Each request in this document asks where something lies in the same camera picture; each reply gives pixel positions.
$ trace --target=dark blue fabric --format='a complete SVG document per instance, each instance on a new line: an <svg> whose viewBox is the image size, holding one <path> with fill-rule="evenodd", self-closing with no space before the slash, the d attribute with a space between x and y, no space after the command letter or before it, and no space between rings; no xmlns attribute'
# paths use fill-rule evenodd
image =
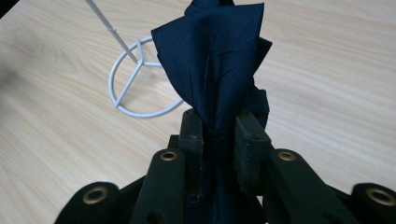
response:
<svg viewBox="0 0 396 224"><path fill-rule="evenodd" d="M233 126L242 108L265 128L269 106L253 75L272 43L259 37L263 4L195 0L185 16L151 32L170 82L204 123L204 195L189 197L187 223L264 223L256 197L239 188Z"/></svg>

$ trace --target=white wire stand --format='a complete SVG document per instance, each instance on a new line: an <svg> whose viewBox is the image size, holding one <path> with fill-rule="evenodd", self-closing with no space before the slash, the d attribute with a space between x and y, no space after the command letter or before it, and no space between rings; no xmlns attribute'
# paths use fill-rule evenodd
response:
<svg viewBox="0 0 396 224"><path fill-rule="evenodd" d="M155 112L150 112L150 113L136 113L130 109L125 108L121 104L123 97L125 96L126 92L131 87L132 83L134 82L134 79L136 78L136 76L139 73L142 66L162 67L160 63L145 62L145 60L144 60L144 53L142 50L142 45L151 41L152 37L148 36L143 39L137 39L134 44L132 44L130 47L127 47L125 42L117 34L116 29L113 28L113 26L111 26L110 22L106 19L105 15L100 11L100 9L97 7L97 5L92 0L85 0L85 1L91 7L93 12L97 15L97 17L101 20L101 22L105 25L107 30L111 34L113 34L114 38L116 38L117 42L119 42L121 47L124 49L124 52L119 56L119 58L114 63L113 68L111 69L111 72L110 72L109 79L108 79L108 93L110 94L110 98L111 98L111 101L113 102L114 107L116 107L122 113L124 113L128 116L134 117L134 118L152 118L152 117L157 117L157 116L163 115L163 114L175 109L178 105L183 103L183 100L181 98L179 98L174 103L167 106L166 108L155 111ZM134 50L134 49L137 49L137 52L139 54L139 59L137 59L132 54L132 50ZM132 72L127 83L125 84L124 88L122 89L120 95L117 97L116 94L114 93L114 88L113 88L114 87L114 85L113 85L114 76L116 75L117 69L119 68L121 62L127 55L129 56L129 58L131 58L132 61L134 61L134 63L137 64L137 67Z"/></svg>

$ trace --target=wood grain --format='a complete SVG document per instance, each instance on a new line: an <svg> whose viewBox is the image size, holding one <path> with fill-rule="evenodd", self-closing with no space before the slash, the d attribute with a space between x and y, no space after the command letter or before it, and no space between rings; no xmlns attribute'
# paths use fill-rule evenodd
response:
<svg viewBox="0 0 396 224"><path fill-rule="evenodd" d="M190 3L96 2L127 44ZM265 2L262 37L274 45L255 78L267 132L345 192L396 190L395 15L391 0ZM135 181L190 108L133 119L112 106L108 73L122 50L84 1L21 0L0 20L0 46L1 223L51 223L83 186ZM126 59L116 92L132 69ZM125 104L148 112L176 98L161 70L145 69Z"/></svg>

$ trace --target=wooden table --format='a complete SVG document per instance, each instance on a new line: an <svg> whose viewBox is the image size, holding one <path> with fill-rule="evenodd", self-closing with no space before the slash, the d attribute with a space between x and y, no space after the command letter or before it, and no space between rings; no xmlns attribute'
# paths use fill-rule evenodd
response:
<svg viewBox="0 0 396 224"><path fill-rule="evenodd" d="M271 106L266 131L329 185L396 190L395 1L294 2L265 5L262 37L274 45L255 78ZM189 3L97 1L128 44ZM51 223L83 186L135 181L190 108L134 119L112 106L108 73L122 49L84 1L21 0L0 20L0 46L1 223ZM116 92L133 69L121 64ZM161 69L142 73L127 106L176 100Z"/></svg>

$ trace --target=black plastic part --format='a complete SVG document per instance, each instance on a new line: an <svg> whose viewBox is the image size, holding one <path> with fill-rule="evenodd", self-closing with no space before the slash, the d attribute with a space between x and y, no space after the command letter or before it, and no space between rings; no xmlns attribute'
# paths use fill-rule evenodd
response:
<svg viewBox="0 0 396 224"><path fill-rule="evenodd" d="M271 152L268 173L290 215L290 223L358 223L298 153Z"/></svg>
<svg viewBox="0 0 396 224"><path fill-rule="evenodd" d="M137 179L135 182L129 184L123 189L120 189L119 196L116 201L116 207L109 224L124 224L129 223L134 205L142 189L145 176Z"/></svg>
<svg viewBox="0 0 396 224"><path fill-rule="evenodd" d="M118 195L119 188L111 183L87 185L70 199L55 224L110 223Z"/></svg>
<svg viewBox="0 0 396 224"><path fill-rule="evenodd" d="M262 195L266 174L263 169L274 150L271 139L256 118L247 111L236 117L233 163L242 191L248 196Z"/></svg>
<svg viewBox="0 0 396 224"><path fill-rule="evenodd" d="M396 192L391 189L358 184L352 190L350 203L361 223L396 223Z"/></svg>
<svg viewBox="0 0 396 224"><path fill-rule="evenodd" d="M130 224L184 223L185 156L175 148L154 154Z"/></svg>
<svg viewBox="0 0 396 224"><path fill-rule="evenodd" d="M186 155L187 195L202 195L204 137L201 119L194 109L189 109L183 114L178 149Z"/></svg>

